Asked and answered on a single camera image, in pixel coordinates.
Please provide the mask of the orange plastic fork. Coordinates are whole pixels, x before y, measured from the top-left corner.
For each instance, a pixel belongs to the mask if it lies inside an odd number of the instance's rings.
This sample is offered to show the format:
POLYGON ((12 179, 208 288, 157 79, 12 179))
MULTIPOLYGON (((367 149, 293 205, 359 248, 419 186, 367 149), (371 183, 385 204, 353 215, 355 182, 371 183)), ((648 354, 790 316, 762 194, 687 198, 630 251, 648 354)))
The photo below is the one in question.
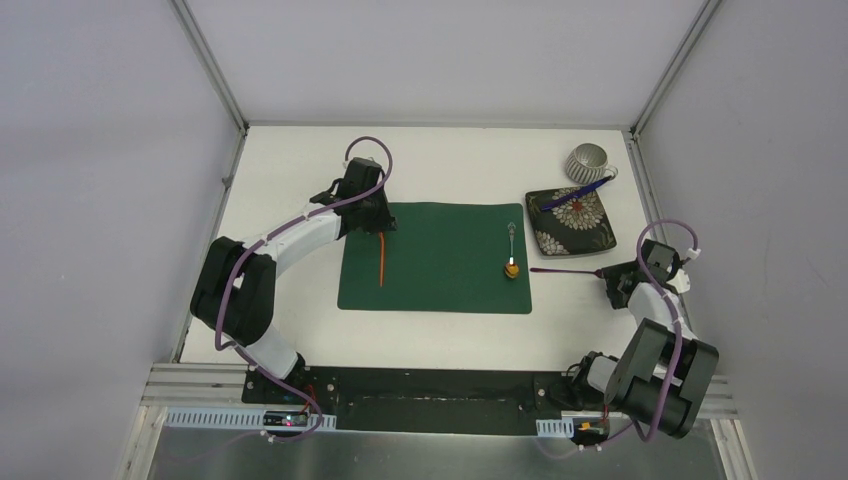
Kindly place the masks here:
POLYGON ((380 288, 384 285, 384 275, 385 275, 385 252, 386 252, 386 241, 385 234, 383 232, 378 233, 378 239, 380 241, 380 255, 379 255, 379 270, 378 270, 378 285, 380 288))

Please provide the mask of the purple metallic fork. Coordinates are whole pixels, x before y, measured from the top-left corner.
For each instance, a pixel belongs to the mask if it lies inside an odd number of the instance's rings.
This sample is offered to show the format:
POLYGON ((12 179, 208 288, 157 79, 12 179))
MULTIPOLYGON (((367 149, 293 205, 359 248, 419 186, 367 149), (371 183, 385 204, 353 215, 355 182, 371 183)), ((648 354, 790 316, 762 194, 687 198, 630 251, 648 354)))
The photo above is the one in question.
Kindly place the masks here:
POLYGON ((592 275, 597 278, 602 278, 603 273, 600 269, 597 270, 576 270, 576 269, 556 269, 556 268, 542 268, 542 267, 531 267, 529 269, 530 272, 533 273, 564 273, 564 274, 581 274, 581 275, 592 275))

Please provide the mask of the green placemat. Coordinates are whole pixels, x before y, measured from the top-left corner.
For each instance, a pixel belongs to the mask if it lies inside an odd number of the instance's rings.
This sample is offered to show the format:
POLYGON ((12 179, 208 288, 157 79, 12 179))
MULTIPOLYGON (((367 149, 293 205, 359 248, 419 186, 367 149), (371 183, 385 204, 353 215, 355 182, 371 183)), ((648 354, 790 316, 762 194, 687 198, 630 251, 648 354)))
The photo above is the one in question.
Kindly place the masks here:
POLYGON ((394 203, 397 229, 385 233, 385 275, 378 285, 377 234, 345 238, 337 305, 343 310, 526 315, 532 296, 518 203, 394 203), (504 272, 507 225, 516 225, 516 279, 504 272))

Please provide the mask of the black floral square plate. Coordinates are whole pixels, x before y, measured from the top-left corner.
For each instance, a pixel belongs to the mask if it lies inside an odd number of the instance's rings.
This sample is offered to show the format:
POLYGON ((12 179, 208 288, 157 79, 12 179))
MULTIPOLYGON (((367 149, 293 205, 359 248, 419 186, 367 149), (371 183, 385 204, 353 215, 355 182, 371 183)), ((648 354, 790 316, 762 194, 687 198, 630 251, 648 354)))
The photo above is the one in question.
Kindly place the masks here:
POLYGON ((585 256, 605 252, 618 242, 597 192, 543 211, 542 208, 578 187, 527 192, 524 196, 532 232, 546 257, 585 256))

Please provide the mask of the blue plastic knife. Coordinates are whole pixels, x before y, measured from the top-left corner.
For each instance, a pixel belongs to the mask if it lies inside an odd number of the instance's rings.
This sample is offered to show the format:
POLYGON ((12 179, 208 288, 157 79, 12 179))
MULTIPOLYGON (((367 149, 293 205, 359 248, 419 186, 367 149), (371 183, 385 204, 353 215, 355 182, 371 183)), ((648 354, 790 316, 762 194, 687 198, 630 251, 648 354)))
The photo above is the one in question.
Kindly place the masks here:
POLYGON ((575 190, 575 191, 573 191, 573 192, 571 192, 571 193, 568 193, 568 194, 566 194, 566 195, 563 195, 562 197, 560 197, 560 198, 558 198, 558 199, 555 199, 555 200, 553 200, 553 201, 549 202, 548 204, 543 205, 543 206, 540 208, 540 210, 541 210, 541 211, 543 211, 543 212, 545 212, 545 211, 551 211, 551 210, 553 210, 554 208, 559 207, 559 206, 561 206, 561 205, 564 205, 564 204, 568 203, 568 202, 569 202, 569 201, 571 201, 571 200, 579 199, 579 198, 581 198, 581 197, 583 197, 583 196, 586 196, 586 195, 588 195, 588 194, 590 194, 590 193, 592 193, 592 192, 596 191, 596 190, 597 190, 597 189, 599 189, 601 186, 603 186, 604 184, 606 184, 606 183, 608 183, 608 182, 612 181, 613 179, 614 179, 614 177, 613 177, 613 176, 605 176, 605 177, 603 177, 603 178, 602 178, 602 179, 600 179, 600 180, 597 180, 597 181, 595 181, 595 182, 593 182, 593 183, 591 183, 591 184, 588 184, 588 185, 586 185, 586 186, 582 186, 582 187, 578 188, 577 190, 575 190))

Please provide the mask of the grey ribbed mug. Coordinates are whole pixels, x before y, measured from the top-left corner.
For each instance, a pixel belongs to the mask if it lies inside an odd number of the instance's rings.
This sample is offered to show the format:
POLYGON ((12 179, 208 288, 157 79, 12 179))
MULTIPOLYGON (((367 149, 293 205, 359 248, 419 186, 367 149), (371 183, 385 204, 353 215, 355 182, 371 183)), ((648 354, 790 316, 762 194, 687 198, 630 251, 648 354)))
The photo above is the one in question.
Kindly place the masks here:
POLYGON ((618 169, 609 163, 607 152, 602 147, 583 143, 568 154, 565 174, 578 185, 589 185, 607 177, 615 179, 618 169))

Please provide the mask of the gold copper spoon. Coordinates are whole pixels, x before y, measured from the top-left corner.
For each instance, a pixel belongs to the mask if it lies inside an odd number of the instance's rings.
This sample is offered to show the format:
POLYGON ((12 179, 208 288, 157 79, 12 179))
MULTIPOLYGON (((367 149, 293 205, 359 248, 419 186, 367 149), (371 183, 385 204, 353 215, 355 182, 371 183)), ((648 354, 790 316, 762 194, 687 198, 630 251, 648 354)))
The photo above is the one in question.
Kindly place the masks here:
POLYGON ((514 242, 515 242, 515 234, 516 234, 516 225, 513 222, 510 222, 507 225, 508 230, 508 239, 509 239, 509 258, 504 267, 505 275, 509 279, 516 279, 520 274, 520 267, 515 261, 514 254, 514 242))

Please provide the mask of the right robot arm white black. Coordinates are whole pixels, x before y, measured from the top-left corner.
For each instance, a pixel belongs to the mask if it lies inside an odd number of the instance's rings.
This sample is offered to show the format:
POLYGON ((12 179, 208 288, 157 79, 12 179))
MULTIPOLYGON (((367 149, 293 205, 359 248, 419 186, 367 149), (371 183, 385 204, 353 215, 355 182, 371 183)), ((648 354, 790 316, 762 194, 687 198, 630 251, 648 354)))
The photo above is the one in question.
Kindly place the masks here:
POLYGON ((567 384, 583 410, 599 403, 645 425, 650 432, 685 437, 703 404, 719 360, 682 319, 688 290, 684 262, 672 247, 646 240, 637 259, 600 270, 615 310, 627 310, 636 330, 619 356, 590 352, 567 384))

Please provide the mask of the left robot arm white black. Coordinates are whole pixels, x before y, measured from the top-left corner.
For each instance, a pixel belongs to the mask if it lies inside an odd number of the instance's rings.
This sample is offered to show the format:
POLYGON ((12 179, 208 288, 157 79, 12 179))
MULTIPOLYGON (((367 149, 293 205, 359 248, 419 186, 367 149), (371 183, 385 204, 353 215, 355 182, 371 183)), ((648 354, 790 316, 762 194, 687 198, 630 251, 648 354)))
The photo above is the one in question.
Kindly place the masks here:
POLYGON ((354 158, 342 178, 310 199, 295 223, 272 232, 271 239, 237 241, 222 236, 206 254, 190 301, 192 316, 235 343, 270 373, 266 389, 281 404, 297 402, 305 361, 274 327, 277 279, 313 251, 348 233, 369 234, 397 227, 383 189, 386 174, 375 161, 354 158))

